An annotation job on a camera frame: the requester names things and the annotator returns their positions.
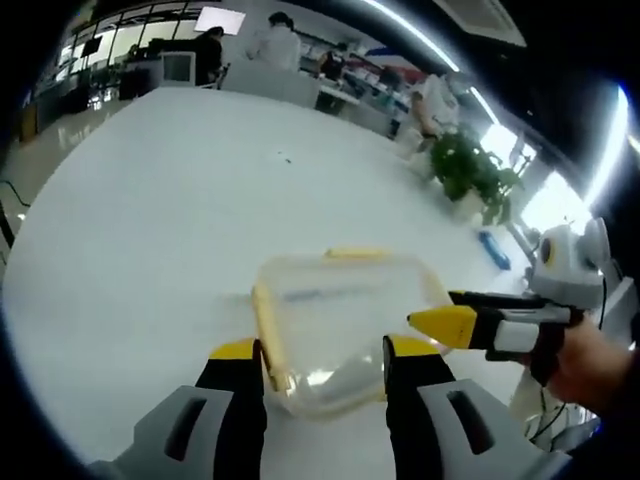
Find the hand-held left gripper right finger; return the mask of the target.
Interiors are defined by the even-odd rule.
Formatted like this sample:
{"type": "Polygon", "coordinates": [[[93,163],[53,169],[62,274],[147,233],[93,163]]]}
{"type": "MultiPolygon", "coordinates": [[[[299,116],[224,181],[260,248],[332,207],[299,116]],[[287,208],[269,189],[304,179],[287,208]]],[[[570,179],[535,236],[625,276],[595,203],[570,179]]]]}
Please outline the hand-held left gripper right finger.
{"type": "Polygon", "coordinates": [[[558,479],[570,462],[527,440],[507,407],[457,380],[429,342],[386,335],[386,424],[399,479],[558,479]]]}

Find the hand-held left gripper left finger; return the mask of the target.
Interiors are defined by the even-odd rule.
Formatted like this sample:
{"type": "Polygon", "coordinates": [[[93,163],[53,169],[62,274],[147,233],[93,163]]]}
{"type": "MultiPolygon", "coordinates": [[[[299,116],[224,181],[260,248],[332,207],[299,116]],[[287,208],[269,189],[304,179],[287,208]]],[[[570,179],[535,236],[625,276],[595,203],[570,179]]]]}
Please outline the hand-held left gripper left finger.
{"type": "Polygon", "coordinates": [[[266,426],[261,342],[227,343],[195,384],[138,421],[117,469],[126,479],[257,479],[266,426]]]}

